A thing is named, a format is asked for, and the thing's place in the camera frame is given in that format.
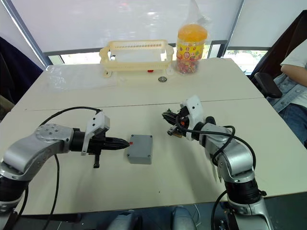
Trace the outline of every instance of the chair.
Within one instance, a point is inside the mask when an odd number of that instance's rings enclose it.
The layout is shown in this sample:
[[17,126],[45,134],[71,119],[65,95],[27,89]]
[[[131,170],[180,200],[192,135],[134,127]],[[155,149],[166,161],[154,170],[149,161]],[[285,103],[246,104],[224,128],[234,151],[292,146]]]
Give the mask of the chair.
[[283,95],[273,81],[281,74],[280,63],[299,44],[307,39],[307,10],[304,10],[263,56],[250,75],[264,97],[281,98]]

